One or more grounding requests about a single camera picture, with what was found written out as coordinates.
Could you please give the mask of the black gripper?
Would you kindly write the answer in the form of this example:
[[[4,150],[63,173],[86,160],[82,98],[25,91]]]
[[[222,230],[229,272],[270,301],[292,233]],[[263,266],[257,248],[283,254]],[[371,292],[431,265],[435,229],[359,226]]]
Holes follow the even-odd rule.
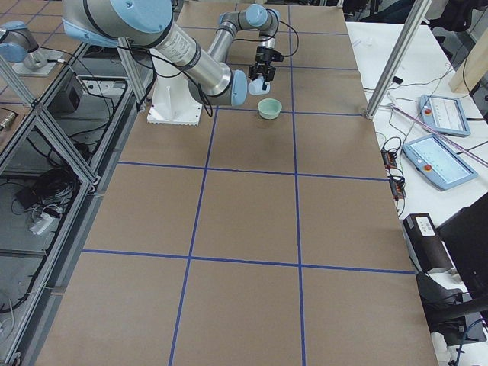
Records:
[[[255,64],[249,66],[248,77],[256,80],[262,76],[265,82],[274,80],[276,68],[271,65],[275,60],[275,50],[267,47],[258,47],[255,55]]]

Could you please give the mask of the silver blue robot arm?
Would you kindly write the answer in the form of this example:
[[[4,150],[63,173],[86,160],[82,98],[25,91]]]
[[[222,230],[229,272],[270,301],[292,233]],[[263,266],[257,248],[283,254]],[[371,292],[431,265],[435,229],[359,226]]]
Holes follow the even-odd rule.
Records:
[[[276,71],[272,63],[284,61],[284,56],[275,49],[275,35],[280,20],[279,11],[258,4],[252,4],[244,11],[222,13],[215,38],[207,52],[214,60],[222,63],[232,43],[238,40],[236,35],[240,31],[257,30],[258,39],[250,40],[256,42],[258,46],[255,64],[249,67],[248,76],[252,81],[262,78],[264,82],[271,82]]]
[[[127,37],[161,53],[200,85],[212,105],[239,106],[247,97],[246,74],[203,50],[173,20],[170,1],[64,1],[66,34],[100,47],[115,48]]]

